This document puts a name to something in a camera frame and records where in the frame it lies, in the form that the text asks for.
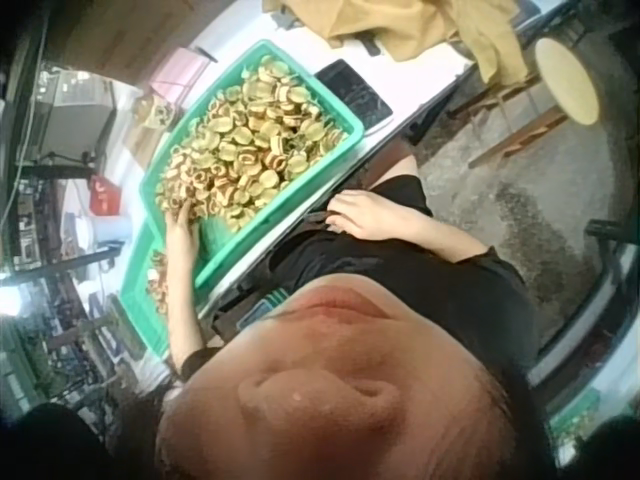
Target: red container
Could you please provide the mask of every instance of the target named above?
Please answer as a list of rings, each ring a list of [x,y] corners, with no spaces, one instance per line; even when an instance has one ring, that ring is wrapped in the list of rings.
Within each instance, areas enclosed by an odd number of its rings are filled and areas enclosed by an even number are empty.
[[[122,192],[118,186],[100,175],[94,175],[91,177],[89,190],[91,191],[89,210],[94,215],[104,217],[120,213]]]

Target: phone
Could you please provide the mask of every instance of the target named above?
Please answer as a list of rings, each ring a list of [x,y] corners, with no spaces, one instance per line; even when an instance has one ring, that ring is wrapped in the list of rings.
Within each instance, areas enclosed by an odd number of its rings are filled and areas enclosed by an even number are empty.
[[[381,128],[386,124],[384,121],[393,115],[391,107],[380,98],[371,85],[342,59],[320,70],[316,73],[316,78],[351,109],[367,133]]]

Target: hand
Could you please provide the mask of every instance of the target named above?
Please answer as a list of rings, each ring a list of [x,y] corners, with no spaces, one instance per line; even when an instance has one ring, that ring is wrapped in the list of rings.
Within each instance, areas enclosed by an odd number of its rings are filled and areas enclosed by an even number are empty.
[[[169,270],[184,270],[191,274],[198,256],[197,225],[189,228],[191,200],[187,200],[176,219],[171,212],[165,214],[167,222],[167,266]]]
[[[326,223],[360,240],[401,239],[415,210],[364,190],[345,190],[329,202]]]

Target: pink box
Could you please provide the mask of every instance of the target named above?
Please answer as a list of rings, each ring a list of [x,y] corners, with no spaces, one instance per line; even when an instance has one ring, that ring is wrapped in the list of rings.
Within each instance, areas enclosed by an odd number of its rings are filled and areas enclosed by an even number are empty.
[[[181,105],[211,62],[186,48],[178,48],[151,75],[149,85],[162,98]]]

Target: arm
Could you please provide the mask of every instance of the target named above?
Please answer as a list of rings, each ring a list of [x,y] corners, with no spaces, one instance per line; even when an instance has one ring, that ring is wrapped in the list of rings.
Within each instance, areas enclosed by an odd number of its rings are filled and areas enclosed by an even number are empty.
[[[407,210],[407,228],[400,230],[400,240],[418,245],[451,263],[482,255],[489,250],[480,240],[453,225],[439,222],[411,208]]]
[[[187,201],[177,219],[166,215],[169,350],[178,372],[191,354],[205,347],[194,308],[193,265],[198,236],[189,231],[190,207]]]
[[[194,309],[191,272],[175,267],[175,264],[172,269],[169,263],[167,278],[169,350],[176,369],[181,372],[185,360],[205,345]]]
[[[468,233],[372,192],[346,190],[329,203],[327,223],[369,241],[404,240],[452,263],[486,253]]]

